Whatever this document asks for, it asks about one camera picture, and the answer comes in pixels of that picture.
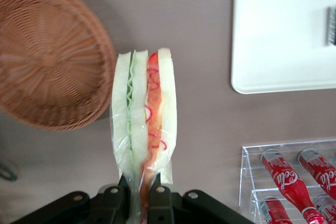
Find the coca-cola logo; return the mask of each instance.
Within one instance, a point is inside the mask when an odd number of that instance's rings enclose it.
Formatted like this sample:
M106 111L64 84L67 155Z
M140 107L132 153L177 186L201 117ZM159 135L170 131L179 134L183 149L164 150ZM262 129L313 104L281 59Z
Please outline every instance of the coca-cola logo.
M331 183L331 181L335 182L335 178L336 178L336 171L333 171L333 170L331 170L329 172L322 173L320 175L320 180L321 180L323 186L325 186L328 191L330 191L330 188L332 186L336 185L336 183Z
M279 187L283 190L285 186L291 185L298 180L298 174L293 170L287 170L276 176Z

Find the white tray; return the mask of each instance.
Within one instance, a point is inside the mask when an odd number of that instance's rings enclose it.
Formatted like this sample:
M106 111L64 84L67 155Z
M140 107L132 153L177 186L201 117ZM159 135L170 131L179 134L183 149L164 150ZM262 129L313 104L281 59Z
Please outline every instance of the white tray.
M336 0L234 0L232 86L243 94L336 88Z

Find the bottle cap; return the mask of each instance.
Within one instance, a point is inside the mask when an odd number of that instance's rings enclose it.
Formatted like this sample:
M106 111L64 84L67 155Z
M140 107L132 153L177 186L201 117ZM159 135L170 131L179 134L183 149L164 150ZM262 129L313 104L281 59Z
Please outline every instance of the bottle cap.
M276 153L279 153L279 154L280 154L280 151L279 151L278 149L275 149L275 148L267 149L267 150L265 150L265 151L261 154L261 156L260 156L260 160L263 161L262 158L263 158L264 156L266 156L266 158L267 158L268 154L269 154L270 157L271 157L271 156L273 156L273 155L276 154Z
M314 148L306 148L306 149L302 150L301 152L299 152L297 159L298 159L299 163L301 164L300 158L301 158L302 155L303 155L303 158L305 160L307 160L309 157L314 157L315 153L317 153L317 151Z
M315 207L307 207L302 211L302 215L308 224L324 224L324 218Z
M336 200L329 197L326 193L317 194L312 200L314 206L320 210L321 207L334 205L336 206Z
M264 200L275 200L275 199L279 199L278 197L276 197L276 196L266 196L265 198L263 198L262 200L264 201Z

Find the black holder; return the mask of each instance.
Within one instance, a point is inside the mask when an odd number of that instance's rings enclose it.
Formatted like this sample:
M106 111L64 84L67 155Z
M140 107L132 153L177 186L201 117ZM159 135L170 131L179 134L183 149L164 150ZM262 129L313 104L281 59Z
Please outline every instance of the black holder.
M124 224L129 218L130 188L122 176L94 198L82 191L65 195L12 224ZM157 176L151 190L148 224L253 224L250 220L200 190L183 196L161 185Z

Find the wrapped sandwich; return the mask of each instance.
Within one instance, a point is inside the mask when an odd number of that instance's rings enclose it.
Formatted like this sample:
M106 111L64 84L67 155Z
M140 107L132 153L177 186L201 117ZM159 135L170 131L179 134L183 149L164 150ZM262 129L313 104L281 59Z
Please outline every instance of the wrapped sandwich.
M156 175L172 183L177 116L170 50L119 55L111 104L115 160L132 191L129 223L143 224Z

